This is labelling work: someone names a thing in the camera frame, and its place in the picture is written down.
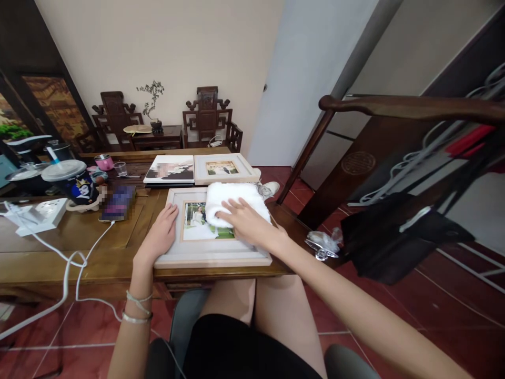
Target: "black bag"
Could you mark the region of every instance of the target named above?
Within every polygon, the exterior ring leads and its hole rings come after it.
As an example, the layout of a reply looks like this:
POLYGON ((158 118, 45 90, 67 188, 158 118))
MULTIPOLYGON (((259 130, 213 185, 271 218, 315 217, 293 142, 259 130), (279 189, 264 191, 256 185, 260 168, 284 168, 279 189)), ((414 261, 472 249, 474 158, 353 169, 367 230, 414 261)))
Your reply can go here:
POLYGON ((438 245, 473 241, 472 234, 445 215, 472 182, 486 171, 501 148, 503 137, 504 132, 499 129, 488 134, 403 191, 342 220, 344 257, 352 261, 358 276, 392 285, 410 273, 438 245), (458 169, 457 177, 433 207, 422 209, 408 223, 407 220, 398 221, 399 209, 414 197, 409 194, 412 189, 482 142, 484 146, 458 169), (444 211, 437 212, 448 199, 450 202, 444 211))

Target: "picture frame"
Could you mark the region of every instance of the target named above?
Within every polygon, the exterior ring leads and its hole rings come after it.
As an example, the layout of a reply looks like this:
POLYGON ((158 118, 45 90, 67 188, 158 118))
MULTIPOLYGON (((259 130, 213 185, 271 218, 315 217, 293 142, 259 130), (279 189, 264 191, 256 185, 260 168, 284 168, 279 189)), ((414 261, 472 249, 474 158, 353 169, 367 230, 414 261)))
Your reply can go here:
POLYGON ((205 221, 207 188, 171 188, 167 204, 179 208, 175 241, 160 256, 154 268, 203 268, 269 266, 270 254, 239 241, 228 228, 215 228, 205 221))
POLYGON ((178 184, 195 182, 192 155, 157 155, 147 171, 145 184, 178 184))
POLYGON ((259 182, 259 175, 240 153, 195 155, 195 185, 259 182))

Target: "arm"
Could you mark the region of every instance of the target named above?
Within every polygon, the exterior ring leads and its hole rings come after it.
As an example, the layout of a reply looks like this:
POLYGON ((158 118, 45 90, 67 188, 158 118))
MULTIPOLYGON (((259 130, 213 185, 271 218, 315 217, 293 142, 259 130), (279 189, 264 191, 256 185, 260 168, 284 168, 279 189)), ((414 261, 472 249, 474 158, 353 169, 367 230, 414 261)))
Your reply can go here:
POLYGON ((471 378, 422 334, 343 276, 268 224, 243 199, 216 215, 242 239, 270 251, 296 272, 371 349, 413 378, 471 378))
MULTIPOLYGON (((177 206, 163 209, 151 230, 133 258, 130 293, 136 299, 145 299, 153 293, 153 265, 156 258, 165 254, 175 240, 174 220, 179 210, 177 206)), ((142 302, 151 311, 151 300, 142 302)), ((135 302, 128 300, 125 314, 132 318, 149 318, 135 302)), ((110 361, 108 379, 141 379, 145 374, 147 351, 149 348, 150 325, 121 322, 116 345, 110 361)))

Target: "pink cup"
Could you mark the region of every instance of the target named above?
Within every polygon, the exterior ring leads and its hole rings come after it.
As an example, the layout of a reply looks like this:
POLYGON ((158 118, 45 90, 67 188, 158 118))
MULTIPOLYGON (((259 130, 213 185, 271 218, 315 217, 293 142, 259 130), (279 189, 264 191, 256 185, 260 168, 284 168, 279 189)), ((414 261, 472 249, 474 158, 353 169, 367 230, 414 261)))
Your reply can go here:
POLYGON ((114 168, 114 161, 108 154, 97 155, 95 157, 95 162, 102 171, 110 171, 114 168))

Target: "cartoon character print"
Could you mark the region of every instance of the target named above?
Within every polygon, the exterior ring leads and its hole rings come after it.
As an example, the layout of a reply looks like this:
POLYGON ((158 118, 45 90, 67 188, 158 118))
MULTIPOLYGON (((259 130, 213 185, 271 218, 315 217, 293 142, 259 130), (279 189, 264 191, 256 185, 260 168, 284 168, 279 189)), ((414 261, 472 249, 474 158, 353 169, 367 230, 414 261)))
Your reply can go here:
POLYGON ((85 198, 88 199, 88 202, 91 202, 92 200, 91 195, 93 193, 93 182, 89 182, 86 179, 83 180, 76 180, 76 184, 72 187, 72 195, 74 195, 76 198, 85 198))

